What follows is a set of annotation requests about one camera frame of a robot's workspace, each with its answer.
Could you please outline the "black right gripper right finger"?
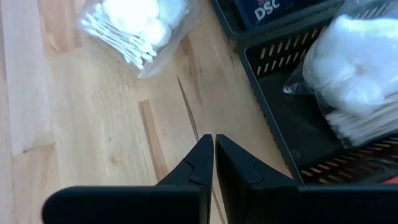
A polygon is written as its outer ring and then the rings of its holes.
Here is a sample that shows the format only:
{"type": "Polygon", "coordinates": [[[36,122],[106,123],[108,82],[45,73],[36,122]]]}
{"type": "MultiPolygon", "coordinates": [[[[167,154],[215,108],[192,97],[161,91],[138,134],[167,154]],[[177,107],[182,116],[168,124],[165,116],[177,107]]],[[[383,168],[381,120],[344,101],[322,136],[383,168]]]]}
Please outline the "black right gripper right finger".
{"type": "Polygon", "coordinates": [[[229,224],[398,224],[398,170],[358,184],[298,184],[240,145],[216,137],[229,224]]]}

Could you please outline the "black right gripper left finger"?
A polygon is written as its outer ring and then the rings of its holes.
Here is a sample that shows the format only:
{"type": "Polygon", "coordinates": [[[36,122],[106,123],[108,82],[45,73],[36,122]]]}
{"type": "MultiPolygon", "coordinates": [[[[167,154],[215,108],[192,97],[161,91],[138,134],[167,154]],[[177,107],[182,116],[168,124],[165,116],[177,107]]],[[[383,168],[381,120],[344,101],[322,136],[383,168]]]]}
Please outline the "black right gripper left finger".
{"type": "Polygon", "coordinates": [[[74,186],[52,194],[44,224],[209,224],[214,144],[203,135],[156,185],[74,186]]]}

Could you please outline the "clear bag of cotton swabs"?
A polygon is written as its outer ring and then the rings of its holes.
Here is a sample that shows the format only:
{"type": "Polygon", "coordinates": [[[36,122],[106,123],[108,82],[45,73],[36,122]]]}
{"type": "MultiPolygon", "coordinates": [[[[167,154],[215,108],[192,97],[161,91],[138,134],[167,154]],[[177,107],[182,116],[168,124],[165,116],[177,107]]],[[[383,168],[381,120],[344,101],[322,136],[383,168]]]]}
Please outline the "clear bag of cotton swabs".
{"type": "Polygon", "coordinates": [[[345,148],[398,133],[398,0],[346,0],[282,91],[314,96],[345,148]]]}
{"type": "Polygon", "coordinates": [[[174,56],[198,14],[198,0],[90,0],[77,24],[111,47],[138,78],[149,78],[174,56]]]}

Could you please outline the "navy DSC toiletry pouch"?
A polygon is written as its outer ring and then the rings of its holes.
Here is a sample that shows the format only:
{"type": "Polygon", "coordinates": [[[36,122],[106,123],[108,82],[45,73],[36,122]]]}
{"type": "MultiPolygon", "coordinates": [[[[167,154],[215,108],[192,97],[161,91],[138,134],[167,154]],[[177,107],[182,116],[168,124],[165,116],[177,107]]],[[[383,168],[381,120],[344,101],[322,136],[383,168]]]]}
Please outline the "navy DSC toiletry pouch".
{"type": "Polygon", "coordinates": [[[314,5],[317,0],[233,0],[244,30],[280,19],[314,5]]]}

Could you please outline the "black slotted plastic basket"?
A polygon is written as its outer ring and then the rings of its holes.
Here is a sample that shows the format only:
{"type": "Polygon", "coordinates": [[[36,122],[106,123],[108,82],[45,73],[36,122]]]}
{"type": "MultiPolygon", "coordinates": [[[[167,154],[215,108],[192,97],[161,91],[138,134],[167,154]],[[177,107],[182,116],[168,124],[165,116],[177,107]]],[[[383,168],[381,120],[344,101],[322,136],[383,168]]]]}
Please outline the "black slotted plastic basket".
{"type": "Polygon", "coordinates": [[[244,30],[233,0],[210,0],[228,39],[237,42],[268,34],[287,25],[296,24],[317,14],[339,8],[344,0],[317,0],[314,5],[293,12],[280,19],[260,25],[252,30],[244,30]]]}
{"type": "Polygon", "coordinates": [[[251,40],[239,58],[277,147],[293,178],[303,184],[384,182],[398,176],[398,133],[345,149],[315,98],[282,87],[337,8],[319,12],[251,40]]]}

